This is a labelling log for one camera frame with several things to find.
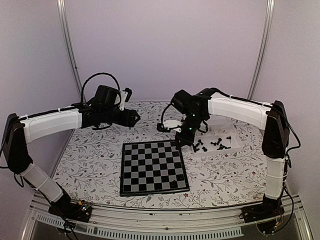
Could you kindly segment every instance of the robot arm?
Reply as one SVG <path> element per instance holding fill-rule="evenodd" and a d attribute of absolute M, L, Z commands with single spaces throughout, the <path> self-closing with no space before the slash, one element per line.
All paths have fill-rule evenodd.
<path fill-rule="evenodd" d="M 71 203 L 69 195 L 54 182 L 43 170 L 33 163 L 28 154 L 27 144 L 41 137 L 66 130 L 86 128 L 100 124 L 118 124 L 134 127 L 140 119 L 136 110 L 124 108 L 132 94 L 126 88 L 119 92 L 117 89 L 100 85 L 94 98 L 88 103 L 75 103 L 66 108 L 59 108 L 34 115 L 8 116 L 3 138 L 3 154 L 8 168 L 20 175 L 33 188 L 40 191 L 50 200 L 54 209 L 53 214 L 79 221 L 89 220 L 90 210 L 84 202 Z"/>
<path fill-rule="evenodd" d="M 289 143 L 289 128 L 284 118 L 286 112 L 280 101 L 261 103 L 229 96 L 217 88 L 206 88 L 196 95 L 184 90 L 177 92 L 170 105 L 185 115 L 183 121 L 168 120 L 158 123 L 161 132 L 176 131 L 175 139 L 182 146 L 192 146 L 195 133 L 210 115 L 237 119 L 264 130 L 262 151 L 267 161 L 267 184 L 263 205 L 256 210 L 244 210 L 245 221 L 273 217 L 283 211 L 281 196 L 283 181 L 287 176 L 286 148 Z"/>

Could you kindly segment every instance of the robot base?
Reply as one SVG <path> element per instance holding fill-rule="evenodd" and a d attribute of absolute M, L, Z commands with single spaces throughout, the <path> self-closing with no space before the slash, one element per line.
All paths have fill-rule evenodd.
<path fill-rule="evenodd" d="M 64 215 L 65 218 L 88 223 L 92 213 L 91 206 L 87 206 L 84 210 L 82 208 L 79 209 L 79 207 L 79 203 L 69 203 L 68 209 L 70 209 L 70 211 L 68 212 L 68 214 Z M 49 208 L 48 212 L 52 215 L 61 217 L 61 214 L 59 214 L 54 208 L 52 208 L 52 206 Z"/>
<path fill-rule="evenodd" d="M 285 213 L 282 202 L 280 201 L 277 208 L 268 207 L 264 203 L 245 206 L 241 209 L 241 216 L 245 223 L 251 223 L 263 219 L 273 218 Z"/>

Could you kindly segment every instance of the floral tablecloth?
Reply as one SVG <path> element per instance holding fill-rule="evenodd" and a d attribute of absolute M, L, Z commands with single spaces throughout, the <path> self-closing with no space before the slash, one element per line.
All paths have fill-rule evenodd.
<path fill-rule="evenodd" d="M 135 127 L 113 125 L 106 130 L 75 130 L 53 179 L 73 199 L 134 208 L 185 209 L 232 206 L 261 201 L 266 187 L 267 162 L 261 149 L 262 134 L 255 126 L 232 119 L 244 148 L 240 152 L 193 158 L 182 148 L 190 191 L 175 194 L 120 197 L 123 143 L 174 139 L 174 132 L 156 129 L 165 102 L 131 102 L 141 120 Z M 165 119 L 181 118 L 169 108 Z"/>

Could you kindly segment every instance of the white wall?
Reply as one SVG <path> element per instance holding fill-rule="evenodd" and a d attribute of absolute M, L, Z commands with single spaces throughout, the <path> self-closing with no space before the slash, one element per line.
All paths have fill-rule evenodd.
<path fill-rule="evenodd" d="M 79 100 L 56 0 L 0 1 L 0 135 L 7 115 L 33 114 Z M 51 172 L 66 132 L 29 146 L 34 162 Z M 4 157 L 0 165 L 6 165 Z M 0 170 L 0 239 L 17 240 L 33 191 Z"/>
<path fill-rule="evenodd" d="M 302 142 L 290 154 L 289 184 L 298 192 L 314 239 L 320 239 L 320 1 L 276 1 L 255 100 L 280 100 Z"/>
<path fill-rule="evenodd" d="M 115 75 L 133 100 L 170 100 L 217 87 L 246 97 L 256 65 L 267 1 L 65 1 L 82 82 Z M 98 84 L 115 86 L 106 76 Z"/>

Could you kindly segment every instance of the plastic container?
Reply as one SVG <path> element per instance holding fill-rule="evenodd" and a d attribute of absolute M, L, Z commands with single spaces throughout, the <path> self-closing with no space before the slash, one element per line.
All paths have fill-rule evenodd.
<path fill-rule="evenodd" d="M 229 118 L 212 116 L 210 120 L 207 121 L 207 124 L 207 133 L 201 133 L 197 131 L 195 134 L 194 145 L 198 144 L 199 140 L 201 140 L 203 145 L 200 144 L 196 147 L 197 149 L 199 149 L 197 152 L 194 152 L 193 147 L 191 147 L 194 158 L 242 151 L 244 144 L 241 141 L 236 129 L 231 124 Z M 221 142 L 218 145 L 211 144 L 217 143 L 219 139 L 221 139 Z M 218 150 L 220 144 L 230 148 Z"/>

